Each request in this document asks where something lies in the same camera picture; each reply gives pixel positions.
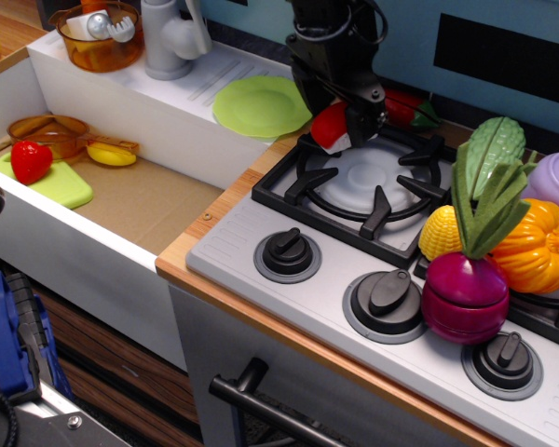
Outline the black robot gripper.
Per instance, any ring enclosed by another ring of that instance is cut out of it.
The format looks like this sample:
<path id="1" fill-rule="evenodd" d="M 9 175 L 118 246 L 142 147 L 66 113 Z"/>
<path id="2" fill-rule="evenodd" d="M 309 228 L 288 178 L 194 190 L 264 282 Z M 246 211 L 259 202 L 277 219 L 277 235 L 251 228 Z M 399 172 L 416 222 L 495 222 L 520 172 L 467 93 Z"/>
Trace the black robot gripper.
<path id="1" fill-rule="evenodd" d="M 313 115 L 335 99 L 346 107 L 351 146 L 375 138 L 388 120 L 385 91 L 373 63 L 388 21 L 375 1 L 292 1 L 286 38 L 293 79 Z"/>

